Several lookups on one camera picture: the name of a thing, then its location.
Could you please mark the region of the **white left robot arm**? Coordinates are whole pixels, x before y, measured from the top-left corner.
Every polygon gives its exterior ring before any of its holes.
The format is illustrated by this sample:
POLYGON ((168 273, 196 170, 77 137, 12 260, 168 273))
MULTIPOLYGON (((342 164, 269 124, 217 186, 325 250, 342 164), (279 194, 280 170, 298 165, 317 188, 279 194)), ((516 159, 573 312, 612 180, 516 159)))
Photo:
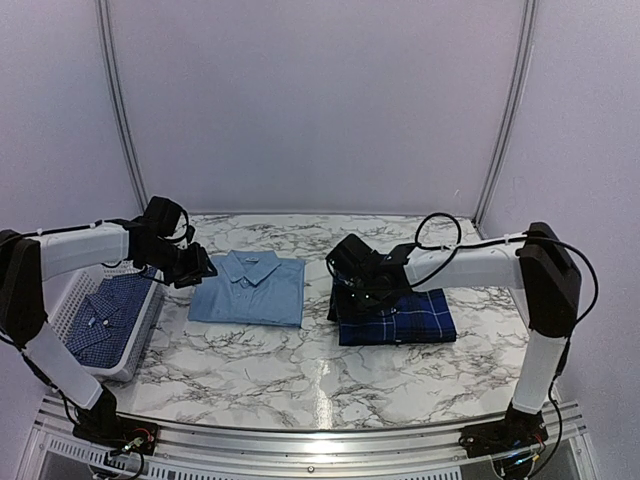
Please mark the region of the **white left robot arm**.
POLYGON ((50 383, 78 413, 74 433, 103 445, 122 445, 126 423, 113 393, 71 354, 48 322, 43 284, 102 263, 154 267, 175 288, 197 285, 217 271, 198 243, 185 248, 139 220, 114 219, 41 234, 1 233, 1 332, 34 374, 50 383))

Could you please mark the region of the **dark blue plaid shirt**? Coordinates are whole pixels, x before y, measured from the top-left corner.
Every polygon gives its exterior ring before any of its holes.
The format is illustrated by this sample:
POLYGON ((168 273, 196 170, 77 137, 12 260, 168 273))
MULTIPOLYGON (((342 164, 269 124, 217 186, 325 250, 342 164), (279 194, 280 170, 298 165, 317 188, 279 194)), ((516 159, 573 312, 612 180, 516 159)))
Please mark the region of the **dark blue plaid shirt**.
POLYGON ((413 292, 398 298, 393 306, 360 313, 351 292, 344 290, 337 322, 341 346, 453 343, 457 339, 442 289, 413 292))

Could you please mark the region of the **light blue long sleeve shirt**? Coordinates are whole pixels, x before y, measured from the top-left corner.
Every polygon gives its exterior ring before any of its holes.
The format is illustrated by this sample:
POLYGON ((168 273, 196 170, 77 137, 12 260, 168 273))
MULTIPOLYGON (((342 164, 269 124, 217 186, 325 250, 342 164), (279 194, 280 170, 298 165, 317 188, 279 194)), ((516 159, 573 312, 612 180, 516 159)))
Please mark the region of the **light blue long sleeve shirt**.
POLYGON ((298 328, 304 310, 305 261, 273 251, 214 255, 217 275, 195 288, 188 320, 298 328))

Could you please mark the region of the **black shirt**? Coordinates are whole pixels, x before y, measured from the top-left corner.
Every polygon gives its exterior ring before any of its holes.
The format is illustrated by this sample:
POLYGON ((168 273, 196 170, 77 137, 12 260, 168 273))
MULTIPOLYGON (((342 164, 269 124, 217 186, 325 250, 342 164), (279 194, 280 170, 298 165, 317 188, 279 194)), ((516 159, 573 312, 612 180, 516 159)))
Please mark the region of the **black shirt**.
POLYGON ((330 299, 329 299, 329 310, 327 314, 327 319, 331 322, 337 323, 339 321, 339 310, 342 304, 344 303, 345 290, 344 288, 337 282, 334 281, 332 283, 330 299))

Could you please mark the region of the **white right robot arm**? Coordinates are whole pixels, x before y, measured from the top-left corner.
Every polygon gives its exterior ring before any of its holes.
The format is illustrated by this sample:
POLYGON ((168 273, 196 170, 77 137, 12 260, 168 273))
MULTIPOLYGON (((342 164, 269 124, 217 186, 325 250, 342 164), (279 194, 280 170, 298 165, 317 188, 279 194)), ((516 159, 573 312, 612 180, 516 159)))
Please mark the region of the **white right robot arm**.
POLYGON ((357 318, 390 308, 401 297, 445 288, 508 287, 523 291, 529 340, 502 419, 462 429, 470 458, 518 451, 546 441, 542 407, 562 374, 580 311, 579 251, 544 222, 520 234, 451 246, 400 244, 379 253, 354 234, 327 256, 338 299, 357 318))

